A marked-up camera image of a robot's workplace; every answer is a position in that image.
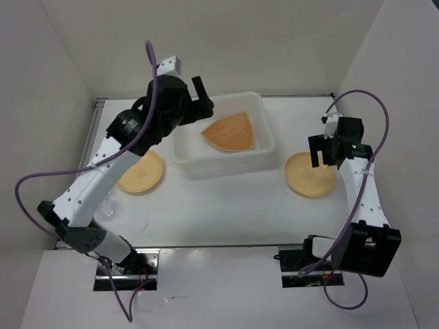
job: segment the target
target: cable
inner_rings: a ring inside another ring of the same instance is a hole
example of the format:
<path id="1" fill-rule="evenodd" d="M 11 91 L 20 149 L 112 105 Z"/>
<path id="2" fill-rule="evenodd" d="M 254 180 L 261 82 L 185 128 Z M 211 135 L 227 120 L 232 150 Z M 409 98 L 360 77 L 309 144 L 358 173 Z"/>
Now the cable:
<path id="1" fill-rule="evenodd" d="M 368 300 L 369 297 L 369 289 L 368 289 L 368 284 L 366 283 L 366 280 L 364 279 L 364 277 L 361 274 L 358 274 L 359 278 L 361 279 L 361 281 L 363 282 L 364 285 L 364 297 L 363 300 L 358 303 L 357 305 L 354 306 L 343 306 L 340 305 L 336 302 L 333 301 L 333 299 L 331 297 L 329 297 L 328 291 L 327 291 L 327 284 L 329 281 L 331 281 L 332 279 L 334 279 L 334 277 L 339 276 L 339 274 L 335 274 L 332 276 L 329 276 L 324 282 L 323 282 L 323 292 L 324 295 L 327 297 L 328 301 L 332 304 L 337 306 L 338 308 L 341 308 L 342 310 L 356 310 L 357 308 L 360 308 L 364 305 L 364 303 L 366 303 L 366 300 Z"/>
<path id="2" fill-rule="evenodd" d="M 148 126 L 150 125 L 152 116 L 154 114 L 154 110 L 156 108 L 156 100 L 157 100 L 157 93 L 158 93 L 158 78 L 157 78 L 157 62 L 156 62 L 156 55 L 154 53 L 154 48 L 152 46 L 152 43 L 150 41 L 147 41 L 145 44 L 146 47 L 146 53 L 147 56 L 150 60 L 150 64 L 152 66 L 152 98 L 151 98 L 151 104 L 150 104 L 150 109 L 148 111 L 148 114 L 146 116 L 146 120 L 145 123 L 143 124 L 142 128 L 140 129 L 139 133 L 136 135 L 136 137 L 134 137 L 134 139 L 129 142 L 124 148 L 120 149 L 118 152 L 114 153 L 113 155 L 109 156 L 107 159 L 99 161 L 98 163 L 95 164 L 94 167 L 92 166 L 88 166 L 88 167 L 84 167 L 84 168 L 79 168 L 79 169 L 72 169 L 72 170 L 63 170 L 63 171 L 48 171 L 45 173 L 32 173 L 30 175 L 26 175 L 22 178 L 20 178 L 18 180 L 18 182 L 15 185 L 15 198 L 17 203 L 19 204 L 20 209 L 24 212 L 24 214 L 26 215 L 26 217 L 40 230 L 42 230 L 44 233 L 54 237 L 54 238 L 58 238 L 58 235 L 56 233 L 53 233 L 51 231 L 49 231 L 47 228 L 43 227 L 41 224 L 39 224 L 39 222 L 37 222 L 37 220 L 35 218 L 33 218 L 33 216 L 27 211 L 23 201 L 21 200 L 20 197 L 20 185 L 22 185 L 22 183 L 24 183 L 26 180 L 30 180 L 31 178 L 38 178 L 38 177 L 48 177 L 48 176 L 59 176 L 59 175 L 70 175 L 72 173 L 83 173 L 85 171 L 90 171 L 92 169 L 95 169 L 96 167 L 100 167 L 104 164 L 106 164 L 107 162 L 113 161 L 115 158 L 117 158 L 118 156 L 120 156 L 121 154 L 125 153 L 126 151 L 128 151 L 132 146 L 134 146 L 139 139 L 142 137 L 142 135 L 146 132 L 146 129 L 148 128 Z"/>
<path id="3" fill-rule="evenodd" d="M 94 258 L 94 259 L 98 260 L 102 264 L 102 266 L 105 267 L 105 269 L 108 272 L 108 279 L 110 280 L 111 289 L 112 289 L 113 293 L 115 293 L 115 297 L 116 297 L 117 303 L 120 305 L 120 307 L 121 307 L 123 313 L 125 314 L 127 320 L 131 323 L 132 322 L 132 302 L 134 301 L 134 297 L 136 297 L 136 294 L 144 286 L 146 286 L 148 283 L 151 283 L 151 282 L 153 282 L 155 280 L 154 279 L 145 280 L 145 282 L 142 282 L 141 284 L 139 284 L 136 287 L 136 289 L 134 290 L 134 292 L 131 295 L 130 304 L 129 304 L 128 310 L 127 310 L 125 305 L 123 305 L 121 297 L 119 296 L 119 292 L 117 291 L 117 288 L 116 288 L 115 280 L 113 279 L 112 274 L 111 274 L 111 260 L 108 259 L 107 257 L 104 257 L 104 256 L 94 257 L 94 256 L 91 256 L 89 253 L 85 253 L 85 254 L 88 257 L 91 257 L 91 258 Z"/>
<path id="4" fill-rule="evenodd" d="M 365 94 L 367 96 L 372 97 L 375 101 L 378 102 L 378 104 L 381 106 L 381 108 L 383 109 L 384 112 L 384 117 L 385 117 L 385 129 L 384 129 L 384 134 L 383 134 L 383 138 L 381 139 L 381 141 L 379 142 L 377 148 L 375 149 L 375 152 L 373 152 L 372 156 L 370 157 L 368 164 L 366 165 L 365 171 L 367 172 L 370 168 L 370 166 L 372 165 L 372 163 L 375 161 L 375 158 L 377 157 L 378 153 L 381 151 L 381 148 L 383 147 L 388 134 L 389 134 L 389 126 L 390 126 L 390 120 L 389 120 L 389 113 L 387 111 L 387 108 L 385 107 L 384 103 L 382 102 L 382 100 L 380 100 L 380 98 L 378 98 L 378 96 L 372 94 L 371 92 L 368 92 L 366 90 L 362 90 L 362 89 L 353 89 L 353 90 L 349 90 L 346 91 L 345 93 L 341 94 L 339 97 L 337 97 L 336 99 L 334 99 L 333 103 L 329 106 L 329 108 L 327 109 L 326 113 L 328 113 L 332 107 L 339 101 L 341 100 L 343 97 L 345 97 L 346 95 L 352 94 L 352 93 L 361 93 L 361 94 Z M 322 264 L 326 261 L 326 259 L 332 254 L 333 250 L 340 244 L 342 237 L 344 236 L 344 234 L 346 233 L 346 231 L 349 229 L 349 225 L 351 224 L 351 221 L 353 220 L 355 213 L 358 210 L 361 198 L 363 197 L 363 193 L 364 193 L 364 189 L 366 187 L 366 182 L 368 179 L 368 175 L 363 175 L 363 180 L 361 181 L 361 186 L 358 192 L 358 196 L 357 199 L 355 200 L 354 206 L 351 210 L 351 213 L 346 221 L 346 223 L 344 224 L 340 234 L 338 235 L 338 237 L 336 238 L 336 240 L 334 241 L 334 243 L 332 244 L 332 246 L 329 248 L 329 250 L 326 252 L 326 254 L 316 263 L 307 265 L 305 267 L 303 267 L 299 272 L 298 272 L 298 277 L 299 278 L 303 278 L 307 275 L 309 275 L 312 271 L 315 271 L 318 267 L 322 266 Z M 359 274 L 361 280 L 364 283 L 364 287 L 365 287 L 365 294 L 364 294 L 364 299 L 355 306 L 341 306 L 337 303 L 335 303 L 328 295 L 327 291 L 326 291 L 326 287 L 324 286 L 324 293 L 326 295 L 326 297 L 328 298 L 328 300 L 336 305 L 337 307 L 340 307 L 344 310 L 355 310 L 356 308 L 359 308 L 361 306 L 364 305 L 364 303 L 367 300 L 368 297 L 368 288 L 367 288 L 367 284 L 366 281 L 364 280 L 363 276 L 361 274 Z"/>

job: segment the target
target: white tabletop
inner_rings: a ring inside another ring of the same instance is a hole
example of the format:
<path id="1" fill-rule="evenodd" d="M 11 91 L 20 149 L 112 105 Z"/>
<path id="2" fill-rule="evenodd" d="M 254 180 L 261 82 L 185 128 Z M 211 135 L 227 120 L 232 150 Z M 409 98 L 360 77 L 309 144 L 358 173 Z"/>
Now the white tabletop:
<path id="1" fill-rule="evenodd" d="M 105 129 L 132 101 L 106 101 L 94 150 Z M 151 193 L 114 190 L 117 211 L 105 224 L 136 246 L 301 243 L 308 234 L 335 236 L 347 216 L 340 177 L 320 199 L 292 192 L 287 159 L 307 151 L 307 137 L 322 132 L 329 97 L 267 98 L 277 141 L 273 169 L 210 180 L 188 180 L 169 159 L 167 140 L 155 150 L 166 174 Z M 358 310 L 329 304 L 321 287 L 283 289 L 276 247 L 162 249 L 157 291 L 141 292 L 130 325 L 112 292 L 93 292 L 96 262 L 71 250 L 45 252 L 22 329 L 39 328 L 417 328 L 396 263 L 384 278 L 367 277 L 369 300 Z M 363 286 L 344 274 L 330 287 L 336 302 L 358 303 Z M 121 292 L 127 304 L 131 292 Z"/>
<path id="2" fill-rule="evenodd" d="M 106 100 L 92 153 L 133 101 Z M 290 156 L 309 151 L 308 136 L 323 132 L 320 117 L 332 98 L 263 102 L 277 143 L 270 170 L 190 180 L 171 161 L 164 138 L 153 147 L 165 163 L 160 184 L 142 196 L 115 187 L 116 211 L 101 224 L 139 247 L 301 243 L 309 234 L 336 236 L 348 215 L 341 177 L 328 195 L 309 199 L 288 187 L 283 169 Z"/>

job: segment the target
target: yellow plate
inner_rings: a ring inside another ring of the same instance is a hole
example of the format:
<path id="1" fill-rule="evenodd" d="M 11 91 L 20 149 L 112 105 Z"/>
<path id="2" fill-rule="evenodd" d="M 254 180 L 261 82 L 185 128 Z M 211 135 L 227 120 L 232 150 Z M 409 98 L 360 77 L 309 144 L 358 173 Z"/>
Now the yellow plate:
<path id="1" fill-rule="evenodd" d="M 332 190 L 335 174 L 332 168 L 323 164 L 318 158 L 320 167 L 313 168 L 311 155 L 307 152 L 294 154 L 285 165 L 285 176 L 289 186 L 301 195 L 321 197 Z"/>
<path id="2" fill-rule="evenodd" d="M 154 151 L 146 154 L 117 182 L 117 186 L 129 193 L 140 193 L 152 188 L 163 174 L 163 160 Z"/>

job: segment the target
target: black bracket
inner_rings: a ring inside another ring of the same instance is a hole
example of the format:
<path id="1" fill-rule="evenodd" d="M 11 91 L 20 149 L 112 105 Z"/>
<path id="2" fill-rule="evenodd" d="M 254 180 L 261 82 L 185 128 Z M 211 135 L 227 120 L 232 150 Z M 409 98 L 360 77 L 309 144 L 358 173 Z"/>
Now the black bracket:
<path id="1" fill-rule="evenodd" d="M 378 228 L 365 221 L 351 223 L 331 262 L 335 269 L 383 277 L 400 244 L 401 233 L 389 225 Z"/>

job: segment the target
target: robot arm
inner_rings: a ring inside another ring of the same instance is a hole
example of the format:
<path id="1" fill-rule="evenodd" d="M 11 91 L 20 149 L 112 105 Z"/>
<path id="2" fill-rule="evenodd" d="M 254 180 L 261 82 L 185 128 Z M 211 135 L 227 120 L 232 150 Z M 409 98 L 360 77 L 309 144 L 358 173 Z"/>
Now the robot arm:
<path id="1" fill-rule="evenodd" d="M 180 77 L 180 60 L 170 57 L 157 67 L 158 94 L 154 115 L 148 129 L 127 152 L 79 176 L 55 201 L 41 202 L 39 213 L 55 227 L 59 237 L 80 253 L 95 252 L 105 256 L 130 273 L 143 264 L 143 256 L 123 239 L 100 227 L 93 221 L 97 207 L 120 177 L 152 145 L 157 145 L 177 125 L 186 125 L 213 115 L 213 103 L 200 77 L 192 79 L 198 99 L 193 101 L 187 85 Z M 152 82 L 147 95 L 138 99 L 131 109 L 118 114 L 107 129 L 107 135 L 89 162 L 95 163 L 115 154 L 137 136 L 145 123 L 152 99 Z"/>
<path id="2" fill-rule="evenodd" d="M 318 151 L 323 164 L 336 165 L 342 176 L 348 210 L 352 211 L 360 193 L 363 176 L 368 175 L 365 189 L 351 221 L 350 228 L 333 250 L 331 258 L 335 269 L 382 277 L 386 273 L 401 244 L 399 230 L 390 228 L 383 213 L 375 184 L 375 164 L 368 172 L 366 165 L 372 148 L 361 143 L 364 127 L 361 119 L 343 117 L 332 112 L 322 118 L 323 135 L 308 138 L 313 167 L 319 166 Z M 312 236 L 312 255 L 321 258 L 332 246 L 333 240 Z"/>

